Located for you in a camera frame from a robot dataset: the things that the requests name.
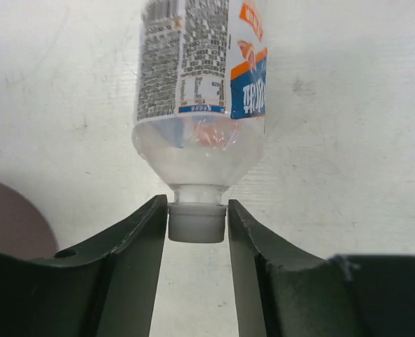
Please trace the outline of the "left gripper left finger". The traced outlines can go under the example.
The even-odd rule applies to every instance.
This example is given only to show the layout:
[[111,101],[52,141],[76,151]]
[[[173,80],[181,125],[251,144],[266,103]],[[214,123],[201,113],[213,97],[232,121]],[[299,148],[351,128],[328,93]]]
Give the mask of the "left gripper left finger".
[[157,195],[51,258],[0,253],[0,336],[148,336],[167,213]]

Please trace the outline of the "white label clear bottle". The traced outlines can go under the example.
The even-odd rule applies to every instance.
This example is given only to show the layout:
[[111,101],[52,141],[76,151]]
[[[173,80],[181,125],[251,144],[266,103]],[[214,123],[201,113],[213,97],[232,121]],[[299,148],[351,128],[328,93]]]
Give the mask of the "white label clear bottle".
[[169,239],[223,241],[223,194],[261,158],[266,1],[147,1],[132,140],[169,186]]

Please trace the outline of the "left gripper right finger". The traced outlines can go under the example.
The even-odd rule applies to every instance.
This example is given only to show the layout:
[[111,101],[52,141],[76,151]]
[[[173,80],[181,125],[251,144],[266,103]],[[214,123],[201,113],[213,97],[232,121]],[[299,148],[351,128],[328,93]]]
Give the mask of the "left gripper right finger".
[[415,255],[321,259],[228,204],[240,336],[415,336]]

